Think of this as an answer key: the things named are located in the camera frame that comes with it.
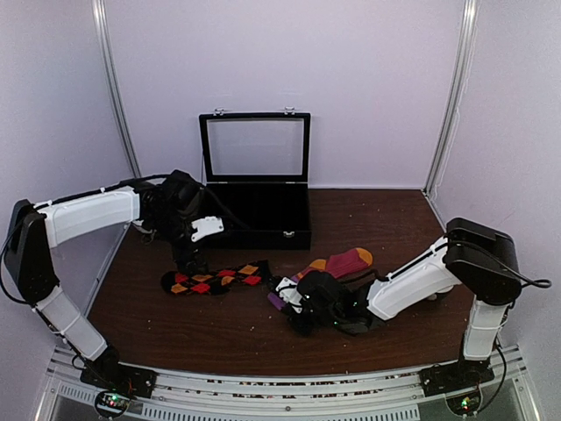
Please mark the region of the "maroon purple striped sock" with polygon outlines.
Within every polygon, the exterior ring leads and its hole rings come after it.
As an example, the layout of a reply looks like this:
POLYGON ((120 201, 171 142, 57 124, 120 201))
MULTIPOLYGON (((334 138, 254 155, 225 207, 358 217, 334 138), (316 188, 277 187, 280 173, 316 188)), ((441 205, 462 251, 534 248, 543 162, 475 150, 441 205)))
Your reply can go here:
POLYGON ((327 259, 316 259, 302 271, 289 277, 289 285, 297 284, 309 272, 326 272, 336 279, 356 274, 370 268, 373 255, 362 247, 354 247, 344 253, 331 255, 327 259))

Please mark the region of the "black red orange argyle sock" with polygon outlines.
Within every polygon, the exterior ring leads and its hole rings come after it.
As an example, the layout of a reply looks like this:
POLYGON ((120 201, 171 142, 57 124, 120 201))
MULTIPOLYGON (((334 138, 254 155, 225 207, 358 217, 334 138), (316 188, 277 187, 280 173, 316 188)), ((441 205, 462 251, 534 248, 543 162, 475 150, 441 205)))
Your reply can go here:
POLYGON ((268 260, 256 260, 196 275, 169 271, 161 277, 160 286, 173 296, 219 296, 229 292, 235 285, 256 286, 268 281, 270 277, 268 260))

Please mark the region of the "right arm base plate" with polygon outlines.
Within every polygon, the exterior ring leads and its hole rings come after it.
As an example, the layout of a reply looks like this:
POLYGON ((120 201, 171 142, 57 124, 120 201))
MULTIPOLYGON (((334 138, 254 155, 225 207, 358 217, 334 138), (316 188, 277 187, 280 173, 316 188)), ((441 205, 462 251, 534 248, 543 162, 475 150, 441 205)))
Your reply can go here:
POLYGON ((475 364, 470 361, 437 364, 422 369, 418 375, 425 396, 469 389, 494 379, 494 371, 482 361, 475 364))

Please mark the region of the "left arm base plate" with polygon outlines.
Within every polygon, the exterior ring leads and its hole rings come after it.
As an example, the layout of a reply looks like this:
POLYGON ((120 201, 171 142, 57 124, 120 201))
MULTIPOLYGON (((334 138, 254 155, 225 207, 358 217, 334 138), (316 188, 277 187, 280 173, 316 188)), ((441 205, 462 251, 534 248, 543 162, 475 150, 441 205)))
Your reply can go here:
POLYGON ((80 381, 102 389, 116 391, 121 395, 150 398, 157 380, 155 371, 118 365, 117 373, 110 377, 101 377, 91 370, 85 369, 80 375, 80 381))

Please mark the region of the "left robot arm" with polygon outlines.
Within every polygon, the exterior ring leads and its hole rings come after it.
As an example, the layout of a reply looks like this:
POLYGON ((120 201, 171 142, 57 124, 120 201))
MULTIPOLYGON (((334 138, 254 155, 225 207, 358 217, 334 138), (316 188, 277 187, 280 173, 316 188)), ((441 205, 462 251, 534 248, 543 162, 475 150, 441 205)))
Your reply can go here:
POLYGON ((197 208, 206 193, 191 175, 175 170, 43 202, 16 202, 1 252, 17 290, 11 300, 30 308, 67 342, 106 389, 120 388, 126 372, 118 351, 67 293, 55 254, 101 232, 137 225, 169 244, 178 272, 194 275, 202 268, 199 245, 224 231, 218 215, 197 208))

